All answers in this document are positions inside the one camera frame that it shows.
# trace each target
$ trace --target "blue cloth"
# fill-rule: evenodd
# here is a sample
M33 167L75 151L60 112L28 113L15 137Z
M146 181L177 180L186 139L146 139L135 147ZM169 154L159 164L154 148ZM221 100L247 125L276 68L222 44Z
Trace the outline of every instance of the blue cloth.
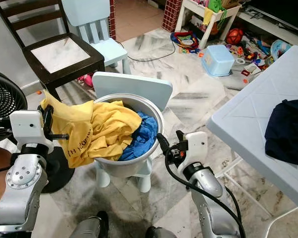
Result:
M127 161L137 158L147 152L154 144L157 136L158 124L153 117L143 112L137 112L142 118L141 125L132 134L133 141L124 150L118 161Z

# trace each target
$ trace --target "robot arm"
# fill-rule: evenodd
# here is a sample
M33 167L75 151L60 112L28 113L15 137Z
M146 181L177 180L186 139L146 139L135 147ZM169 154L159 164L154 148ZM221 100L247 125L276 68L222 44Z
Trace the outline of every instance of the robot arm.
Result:
M13 136L20 154L5 178L6 188L0 200L0 236L34 229L39 198L48 182L46 158L54 149L51 135L53 107L39 111L15 111L10 117Z
M204 193L218 199L231 210L226 188L215 178L211 168L205 168L201 163L207 155L207 134L193 132L185 135L181 131L177 131L177 135L179 143L172 147L169 147L169 143L161 134L157 135L168 164L175 164L178 174L185 176L190 187L202 189ZM203 237L241 237L236 220L216 201L194 189L192 189L192 199L199 211Z

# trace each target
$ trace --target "laundry basket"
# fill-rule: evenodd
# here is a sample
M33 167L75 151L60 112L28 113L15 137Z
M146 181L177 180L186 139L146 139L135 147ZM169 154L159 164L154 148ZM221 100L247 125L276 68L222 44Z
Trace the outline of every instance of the laundry basket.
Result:
M133 111L142 111L148 116L153 117L158 124L158 133L164 132L164 120L161 111L150 100L135 95L125 93L109 94L101 97L95 101L99 102L114 102L123 101L125 107L132 109ZM155 151L158 146L158 140L156 139L153 146L143 155L129 161L111 161L104 158L95 158L99 162L102 168L110 175L120 178L127 178L136 174L147 161L147 158Z

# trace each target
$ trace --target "chair backrest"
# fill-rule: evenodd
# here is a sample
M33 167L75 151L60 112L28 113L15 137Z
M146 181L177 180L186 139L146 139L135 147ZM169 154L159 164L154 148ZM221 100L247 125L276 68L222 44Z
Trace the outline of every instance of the chair backrest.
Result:
M110 15L109 0L62 0L62 3L70 24L78 27L84 41L97 44L100 38L109 39L107 26L107 18Z
M31 25L35 25L52 19L61 18L63 20L66 32L70 32L61 0L17 1L16 3L10 4L8 5L8 7L3 8L2 4L5 1L6 0L0 0L0 16L21 48L24 48L25 44L18 35L17 30L26 28ZM50 11L46 11L46 9L43 9L45 7L53 5L58 5L59 9ZM18 17L18 15L21 16L18 20L9 20L10 17Z
M113 93L132 93L149 99L161 111L172 93L169 81L130 74L96 72L92 81L98 98Z

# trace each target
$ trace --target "white shelf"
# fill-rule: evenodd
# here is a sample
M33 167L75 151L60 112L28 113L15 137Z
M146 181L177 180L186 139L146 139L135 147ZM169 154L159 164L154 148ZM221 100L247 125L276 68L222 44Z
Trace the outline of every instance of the white shelf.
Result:
M278 38L289 42L292 45L297 45L298 46L298 35L287 31L285 29L282 29L280 27L278 27L278 25L275 25L265 19L256 19L256 18L252 18L243 13L243 12L239 12L236 16L238 16L239 18L273 34L274 36L277 36Z

